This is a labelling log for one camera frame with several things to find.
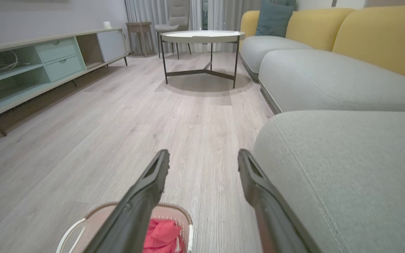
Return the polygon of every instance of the round coffee table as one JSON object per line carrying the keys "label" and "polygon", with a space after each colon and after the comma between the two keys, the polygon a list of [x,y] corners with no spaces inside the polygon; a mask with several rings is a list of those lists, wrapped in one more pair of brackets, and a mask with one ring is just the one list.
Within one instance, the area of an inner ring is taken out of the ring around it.
{"label": "round coffee table", "polygon": [[[165,82],[168,84],[167,77],[206,73],[206,74],[214,75],[217,77],[223,77],[223,78],[233,80],[233,88],[235,88],[235,77],[237,75],[237,63],[238,63],[238,48],[240,45],[240,40],[243,40],[244,38],[245,38],[244,32],[235,32],[235,31],[184,31],[184,32],[166,32],[166,33],[161,34],[160,35],[160,44],[161,44],[161,48],[162,48],[163,69],[165,71]],[[212,43],[211,50],[210,50],[210,62],[203,69],[167,72],[167,67],[165,65],[165,56],[163,53],[163,43],[164,42],[184,43],[184,44],[186,44],[186,43]],[[234,70],[233,76],[225,74],[225,73],[212,71],[213,43],[235,43],[235,44],[237,44],[237,55],[235,56],[235,70]]]}

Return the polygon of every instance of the wooden stool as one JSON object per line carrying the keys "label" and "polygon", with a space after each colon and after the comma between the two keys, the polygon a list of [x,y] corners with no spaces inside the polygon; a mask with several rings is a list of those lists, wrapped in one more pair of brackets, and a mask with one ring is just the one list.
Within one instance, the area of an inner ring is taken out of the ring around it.
{"label": "wooden stool", "polygon": [[[149,33],[149,44],[151,45],[151,48],[154,48],[153,35],[151,34],[151,22],[126,23],[126,26],[127,26],[127,34],[129,37],[129,46],[130,46],[131,55],[146,57],[147,52],[146,52],[145,37],[144,37],[145,33],[147,33],[147,32]],[[140,53],[135,53],[133,50],[132,39],[130,37],[131,32],[137,32],[140,35],[140,48],[141,48]]]}

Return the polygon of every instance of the white cup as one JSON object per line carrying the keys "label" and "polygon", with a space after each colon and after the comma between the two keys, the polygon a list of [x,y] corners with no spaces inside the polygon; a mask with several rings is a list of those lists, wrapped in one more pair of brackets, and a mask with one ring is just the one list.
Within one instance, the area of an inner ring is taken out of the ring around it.
{"label": "white cup", "polygon": [[109,21],[103,22],[104,29],[112,29]]}

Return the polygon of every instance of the sheer white curtain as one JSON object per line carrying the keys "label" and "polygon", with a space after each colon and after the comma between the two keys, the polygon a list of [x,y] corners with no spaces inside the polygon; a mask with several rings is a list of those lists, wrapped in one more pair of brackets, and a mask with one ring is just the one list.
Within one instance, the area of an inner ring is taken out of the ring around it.
{"label": "sheer white curtain", "polygon": [[[202,15],[201,15],[201,0],[190,1],[190,18],[189,30],[201,30]],[[157,51],[157,35],[154,31],[155,24],[166,24],[170,18],[170,0],[125,0],[127,7],[127,15],[129,22],[143,22],[150,21],[152,23],[151,29],[153,30],[153,45],[154,50]],[[134,48],[140,50],[140,41],[138,36],[135,36]],[[164,43],[164,51],[171,52],[171,43]],[[202,52],[202,44],[190,44],[192,52]],[[187,45],[179,45],[179,51],[188,51]]]}
{"label": "sheer white curtain", "polygon": [[[208,29],[239,31],[242,16],[246,11],[259,10],[261,0],[208,0]],[[232,43],[216,43],[214,51],[234,52],[236,47]]]}

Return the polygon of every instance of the sofa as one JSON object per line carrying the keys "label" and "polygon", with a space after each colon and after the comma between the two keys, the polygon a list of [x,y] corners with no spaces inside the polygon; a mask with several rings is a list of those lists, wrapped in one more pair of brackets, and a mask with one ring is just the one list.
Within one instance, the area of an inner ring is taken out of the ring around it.
{"label": "sofa", "polygon": [[282,206],[323,253],[405,252],[405,6],[295,12],[286,38],[258,15],[240,51],[277,115],[252,154]]}
{"label": "sofa", "polygon": [[286,38],[253,36],[258,15],[240,55],[276,112],[405,111],[405,6],[295,12]]}

